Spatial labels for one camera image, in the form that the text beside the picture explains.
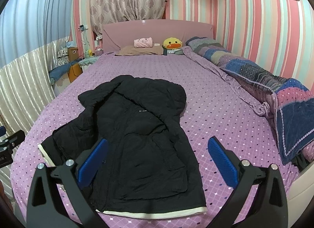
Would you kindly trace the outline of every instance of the brown pillow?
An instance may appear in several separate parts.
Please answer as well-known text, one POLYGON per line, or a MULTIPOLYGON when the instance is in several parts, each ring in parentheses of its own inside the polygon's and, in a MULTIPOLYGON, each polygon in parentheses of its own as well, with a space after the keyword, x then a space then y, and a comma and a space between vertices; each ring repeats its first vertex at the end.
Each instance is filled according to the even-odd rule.
POLYGON ((153 46, 153 47, 134 47, 126 46, 120 49, 116 55, 162 55, 164 49, 162 46, 153 46))

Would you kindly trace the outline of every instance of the pillow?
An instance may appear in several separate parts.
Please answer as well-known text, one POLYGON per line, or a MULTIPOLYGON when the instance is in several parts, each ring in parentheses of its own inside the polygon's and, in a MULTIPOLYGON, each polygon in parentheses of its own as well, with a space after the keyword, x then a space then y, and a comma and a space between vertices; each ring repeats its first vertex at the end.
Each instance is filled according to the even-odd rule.
POLYGON ((154 47, 134 47, 134 46, 126 46, 123 47, 116 55, 130 56, 130 55, 162 55, 164 49, 162 46, 154 46, 154 47))
POLYGON ((141 38, 134 40, 134 47, 153 47, 153 39, 152 38, 141 38))
POLYGON ((165 39, 175 36, 183 44, 193 36, 213 38, 211 24, 172 19, 131 20, 103 25, 102 45, 104 53, 119 51, 134 45, 135 39, 149 36, 162 46, 165 39))

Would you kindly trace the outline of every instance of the black jacket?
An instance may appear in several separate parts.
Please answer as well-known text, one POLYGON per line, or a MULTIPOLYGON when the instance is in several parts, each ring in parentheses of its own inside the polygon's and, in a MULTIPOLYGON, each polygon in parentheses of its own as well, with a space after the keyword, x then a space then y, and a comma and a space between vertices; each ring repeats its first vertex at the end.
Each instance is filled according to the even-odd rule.
POLYGON ((122 75, 78 99, 85 110, 42 147, 61 165, 98 138, 108 140, 89 195, 95 209, 166 213, 206 206, 198 162, 179 124, 186 105, 180 85, 122 75))

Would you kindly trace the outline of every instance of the small item on bed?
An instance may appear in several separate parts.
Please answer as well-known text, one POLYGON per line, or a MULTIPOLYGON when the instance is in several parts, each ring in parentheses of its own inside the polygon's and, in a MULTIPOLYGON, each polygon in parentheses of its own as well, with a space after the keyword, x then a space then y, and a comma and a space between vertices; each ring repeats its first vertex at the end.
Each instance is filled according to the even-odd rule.
POLYGON ((153 39, 152 38, 142 38, 134 40, 134 47, 153 47, 153 39))
POLYGON ((182 47, 182 41, 177 38, 170 37, 164 41, 163 46, 166 49, 178 49, 182 47))
POLYGON ((164 49, 162 46, 154 46, 154 47, 142 47, 136 48, 133 46, 126 46, 120 49, 116 55, 123 56, 131 56, 131 55, 162 55, 164 49))
POLYGON ((182 51, 181 49, 177 48, 177 49, 167 49, 167 54, 175 54, 178 51, 182 51))

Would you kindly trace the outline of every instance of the striped wallpaper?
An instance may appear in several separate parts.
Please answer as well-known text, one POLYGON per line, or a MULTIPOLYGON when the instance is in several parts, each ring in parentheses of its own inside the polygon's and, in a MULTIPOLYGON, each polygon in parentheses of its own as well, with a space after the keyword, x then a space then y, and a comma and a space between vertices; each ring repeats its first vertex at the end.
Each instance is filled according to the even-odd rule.
POLYGON ((72 0, 71 10, 71 36, 78 47, 79 55, 86 50, 95 50, 94 36, 90 25, 89 0, 72 0), (83 33, 78 30, 79 25, 88 25, 88 30, 83 33))
POLYGON ((314 92, 314 11, 307 0, 168 0, 166 18, 213 24, 228 50, 314 92))

